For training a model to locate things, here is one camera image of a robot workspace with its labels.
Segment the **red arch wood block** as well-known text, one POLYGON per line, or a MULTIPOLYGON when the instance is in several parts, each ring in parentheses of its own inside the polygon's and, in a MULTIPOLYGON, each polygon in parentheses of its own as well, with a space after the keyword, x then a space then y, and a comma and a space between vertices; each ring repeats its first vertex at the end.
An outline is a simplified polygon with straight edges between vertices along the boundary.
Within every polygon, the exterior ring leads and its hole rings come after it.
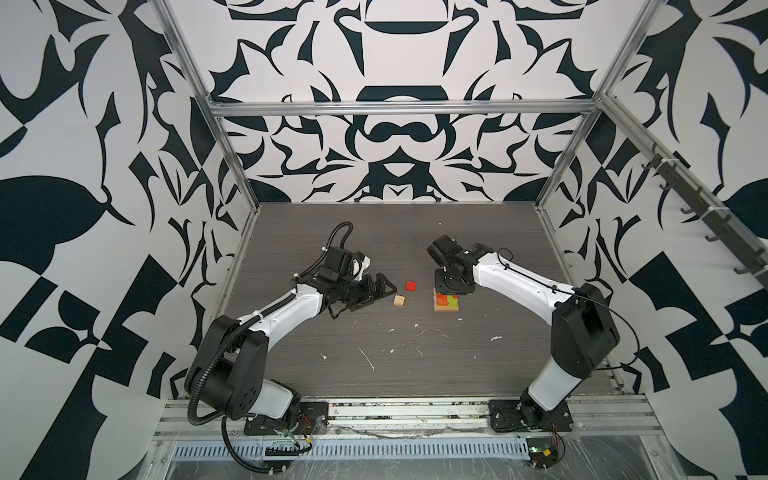
POLYGON ((437 306, 456 307, 458 305, 458 297, 456 295, 437 294, 435 296, 435 304, 437 306))

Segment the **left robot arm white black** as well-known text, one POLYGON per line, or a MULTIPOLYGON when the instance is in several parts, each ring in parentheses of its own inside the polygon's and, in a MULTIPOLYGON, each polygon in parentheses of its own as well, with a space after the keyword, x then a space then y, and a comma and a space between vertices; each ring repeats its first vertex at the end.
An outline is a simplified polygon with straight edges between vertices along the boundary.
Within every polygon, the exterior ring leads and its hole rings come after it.
POLYGON ((327 247, 277 300, 238 318, 213 320, 185 379, 187 421, 201 426, 261 416, 292 427, 300 394, 265 377, 268 353, 304 322, 324 312, 336 318, 336 303, 342 313, 354 312, 395 295, 396 286, 382 273, 370 274, 369 265, 361 252, 327 247))

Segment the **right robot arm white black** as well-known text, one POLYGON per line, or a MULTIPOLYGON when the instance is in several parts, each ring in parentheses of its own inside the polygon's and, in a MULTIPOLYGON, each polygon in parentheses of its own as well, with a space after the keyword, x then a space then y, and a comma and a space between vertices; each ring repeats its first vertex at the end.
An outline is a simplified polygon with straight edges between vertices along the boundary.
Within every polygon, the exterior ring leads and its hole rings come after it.
POLYGON ((568 397, 620 342, 601 291, 557 282, 525 269, 511 256, 475 243, 468 248, 443 235, 427 253, 438 265, 435 290, 468 295, 482 287, 525 307, 550 327, 550 356, 519 399, 489 402, 489 423, 501 433, 568 431, 568 397))

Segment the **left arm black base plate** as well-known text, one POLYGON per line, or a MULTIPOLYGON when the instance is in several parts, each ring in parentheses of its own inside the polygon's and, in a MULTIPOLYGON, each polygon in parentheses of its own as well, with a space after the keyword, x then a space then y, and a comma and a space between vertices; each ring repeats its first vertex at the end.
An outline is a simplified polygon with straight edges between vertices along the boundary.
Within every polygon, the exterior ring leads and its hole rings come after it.
POLYGON ((292 405, 279 419, 266 415, 249 414, 244 427, 246 436, 310 435, 316 429, 328 425, 329 403, 300 401, 292 405))

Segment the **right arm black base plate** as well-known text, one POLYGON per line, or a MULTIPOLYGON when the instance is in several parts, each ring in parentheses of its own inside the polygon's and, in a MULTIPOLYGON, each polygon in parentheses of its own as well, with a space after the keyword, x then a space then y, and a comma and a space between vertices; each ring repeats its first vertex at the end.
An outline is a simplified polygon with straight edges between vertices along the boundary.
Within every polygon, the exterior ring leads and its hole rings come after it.
POLYGON ((545 410, 530 399, 495 399, 488 402, 488 409, 489 425, 497 433, 572 431, 573 417, 566 401, 545 410))

